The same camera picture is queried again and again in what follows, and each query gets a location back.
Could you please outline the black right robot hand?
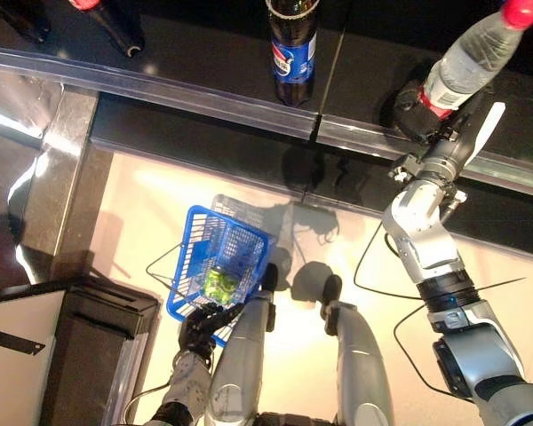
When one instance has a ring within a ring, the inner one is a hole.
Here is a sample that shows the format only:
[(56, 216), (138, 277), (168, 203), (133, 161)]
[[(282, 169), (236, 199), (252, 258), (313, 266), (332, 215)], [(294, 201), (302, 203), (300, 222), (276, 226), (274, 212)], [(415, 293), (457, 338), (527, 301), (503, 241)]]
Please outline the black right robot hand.
[(491, 89), (489, 84), (487, 89), (480, 89), (457, 110), (437, 113), (425, 102), (421, 82), (409, 80), (394, 97), (394, 125), (411, 141), (422, 145), (434, 144), (440, 138), (467, 137), (478, 127), (473, 116)]

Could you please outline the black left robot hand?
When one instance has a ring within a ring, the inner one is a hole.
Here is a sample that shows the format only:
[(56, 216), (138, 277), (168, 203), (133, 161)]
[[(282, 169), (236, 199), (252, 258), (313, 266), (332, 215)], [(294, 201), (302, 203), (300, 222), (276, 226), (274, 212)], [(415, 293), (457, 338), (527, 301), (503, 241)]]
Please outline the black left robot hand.
[(204, 361), (211, 360), (216, 343), (213, 335), (230, 324), (242, 311), (244, 304), (225, 309), (215, 303), (207, 303), (191, 312), (179, 330), (179, 348), (191, 351)]

